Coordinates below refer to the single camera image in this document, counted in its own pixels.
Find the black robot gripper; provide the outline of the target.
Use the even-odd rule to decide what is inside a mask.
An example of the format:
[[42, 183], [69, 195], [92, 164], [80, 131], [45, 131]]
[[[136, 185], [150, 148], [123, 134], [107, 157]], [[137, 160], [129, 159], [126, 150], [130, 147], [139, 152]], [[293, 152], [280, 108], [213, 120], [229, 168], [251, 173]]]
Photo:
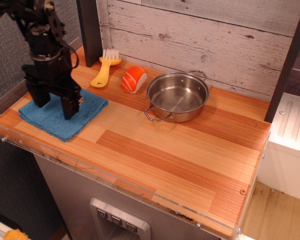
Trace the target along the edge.
[[81, 87], [72, 79], [73, 70], [71, 56], [61, 53], [55, 58], [35, 61], [33, 65], [23, 65], [26, 86], [34, 103], [42, 108], [50, 100], [50, 93], [61, 100], [66, 120], [70, 120], [84, 102]]

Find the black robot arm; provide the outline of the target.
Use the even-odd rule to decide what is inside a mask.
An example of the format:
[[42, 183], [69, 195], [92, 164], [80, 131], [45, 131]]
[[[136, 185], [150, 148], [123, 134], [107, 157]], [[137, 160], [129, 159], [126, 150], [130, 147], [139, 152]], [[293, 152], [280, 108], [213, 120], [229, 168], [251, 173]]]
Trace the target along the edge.
[[23, 65], [25, 83], [35, 104], [42, 108], [51, 94], [60, 97], [65, 119], [71, 119], [84, 98], [73, 80], [73, 48], [63, 37], [65, 25], [57, 16], [51, 0], [0, 0], [0, 17], [8, 14], [29, 45], [33, 65]]

